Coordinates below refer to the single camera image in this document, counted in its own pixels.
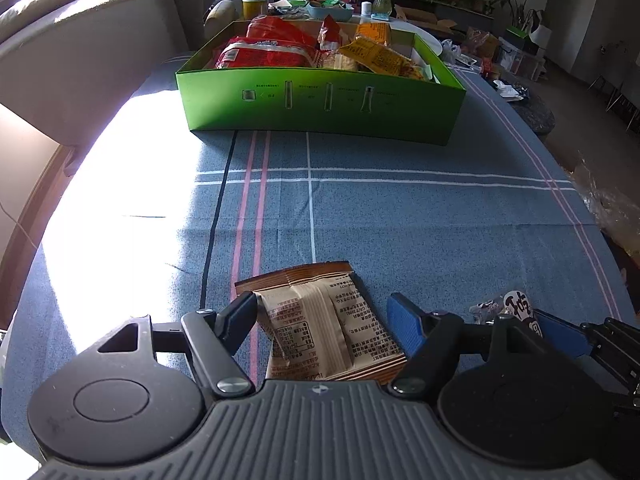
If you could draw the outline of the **yellow tin can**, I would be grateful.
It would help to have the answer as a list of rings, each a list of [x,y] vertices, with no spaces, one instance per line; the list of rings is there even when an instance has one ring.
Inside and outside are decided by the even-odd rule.
[[[244,20],[250,21],[268,13],[269,0],[242,0]]]

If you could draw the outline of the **blue striped tablecloth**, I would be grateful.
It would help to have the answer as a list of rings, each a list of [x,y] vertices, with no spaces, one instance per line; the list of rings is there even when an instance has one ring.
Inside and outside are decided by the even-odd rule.
[[[32,393],[130,318],[220,309],[234,284],[350,263],[378,313],[401,292],[467,314],[519,289],[573,323],[634,320],[610,248],[512,108],[464,70],[444,146],[318,132],[192,132],[160,66],[70,180],[14,316],[1,420],[35,453]]]

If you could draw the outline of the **blue plastic basket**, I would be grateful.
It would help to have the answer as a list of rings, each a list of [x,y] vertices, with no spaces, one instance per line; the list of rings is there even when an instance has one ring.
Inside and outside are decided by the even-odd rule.
[[[354,15],[352,6],[341,2],[341,0],[337,0],[333,4],[326,1],[309,0],[305,9],[313,21],[323,21],[330,16],[337,22],[348,22]]]

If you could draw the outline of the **green cardboard box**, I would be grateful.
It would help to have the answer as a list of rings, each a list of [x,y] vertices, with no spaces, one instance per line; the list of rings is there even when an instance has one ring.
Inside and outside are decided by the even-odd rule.
[[[466,90],[430,47],[392,30],[394,51],[431,79],[309,67],[216,70],[228,42],[246,32],[236,21],[201,47],[176,73],[192,130],[276,130],[354,134],[447,144]]]

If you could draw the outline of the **brown silver snack packet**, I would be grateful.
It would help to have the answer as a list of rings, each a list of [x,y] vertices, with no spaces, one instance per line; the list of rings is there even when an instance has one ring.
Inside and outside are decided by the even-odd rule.
[[[271,341],[268,379],[389,382],[407,362],[346,261],[294,266],[235,284],[254,292]]]

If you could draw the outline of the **open cardboard box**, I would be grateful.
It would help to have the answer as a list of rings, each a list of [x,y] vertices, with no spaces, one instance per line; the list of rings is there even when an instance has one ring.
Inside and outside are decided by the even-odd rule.
[[[401,20],[420,28],[434,30],[442,34],[452,34],[457,23],[449,18],[438,18],[434,13],[395,6],[396,16]]]

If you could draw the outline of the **red checkered snack pack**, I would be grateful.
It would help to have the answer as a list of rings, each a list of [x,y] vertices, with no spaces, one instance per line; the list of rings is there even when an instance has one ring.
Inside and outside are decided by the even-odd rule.
[[[319,53],[296,41],[233,37],[216,58],[216,70],[255,67],[316,67]]]

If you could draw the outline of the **white round coffee table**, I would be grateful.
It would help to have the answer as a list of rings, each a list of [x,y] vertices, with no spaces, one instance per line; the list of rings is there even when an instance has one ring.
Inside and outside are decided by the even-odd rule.
[[[426,30],[413,25],[411,23],[400,20],[399,18],[390,19],[390,27],[393,30],[401,30],[402,32],[411,32],[416,36],[420,36],[421,39],[430,47],[430,49],[437,55],[442,54],[442,44],[432,34]]]

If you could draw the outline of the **red rice cracker bag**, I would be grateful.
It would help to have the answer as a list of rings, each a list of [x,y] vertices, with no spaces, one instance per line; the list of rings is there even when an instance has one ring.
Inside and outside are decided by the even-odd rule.
[[[253,39],[286,40],[297,42],[312,50],[318,49],[318,41],[289,21],[272,15],[259,15],[250,21],[246,36]]]

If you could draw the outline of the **small orange snack packet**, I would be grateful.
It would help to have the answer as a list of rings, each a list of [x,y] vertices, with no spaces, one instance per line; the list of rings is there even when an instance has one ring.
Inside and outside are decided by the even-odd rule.
[[[356,28],[356,36],[368,38],[384,47],[392,44],[392,30],[386,22],[362,22]]]

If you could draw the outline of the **dark marble round table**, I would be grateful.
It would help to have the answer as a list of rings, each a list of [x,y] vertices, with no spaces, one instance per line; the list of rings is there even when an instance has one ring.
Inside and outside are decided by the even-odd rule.
[[[551,108],[518,78],[498,78],[491,85],[540,140],[554,129],[556,120]]]

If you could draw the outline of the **small red white snack packet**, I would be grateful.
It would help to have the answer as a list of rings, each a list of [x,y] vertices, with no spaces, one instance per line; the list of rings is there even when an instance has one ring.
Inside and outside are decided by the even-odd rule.
[[[334,52],[348,43],[348,35],[337,24],[333,16],[328,14],[320,26],[318,35],[319,50],[322,52]]]

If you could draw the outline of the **yellow egg snack packet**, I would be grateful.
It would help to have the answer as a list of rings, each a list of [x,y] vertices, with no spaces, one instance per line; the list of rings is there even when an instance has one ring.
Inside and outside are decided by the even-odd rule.
[[[423,70],[411,60],[365,36],[357,36],[349,44],[339,47],[338,53],[375,74],[425,80]]]

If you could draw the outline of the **black white snack packet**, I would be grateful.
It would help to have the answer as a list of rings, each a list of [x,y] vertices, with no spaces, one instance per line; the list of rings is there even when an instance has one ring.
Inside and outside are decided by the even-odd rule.
[[[544,336],[536,318],[532,304],[525,292],[513,289],[495,299],[481,302],[470,307],[470,313],[476,324],[492,324],[497,318],[511,315],[524,323],[538,336]]]

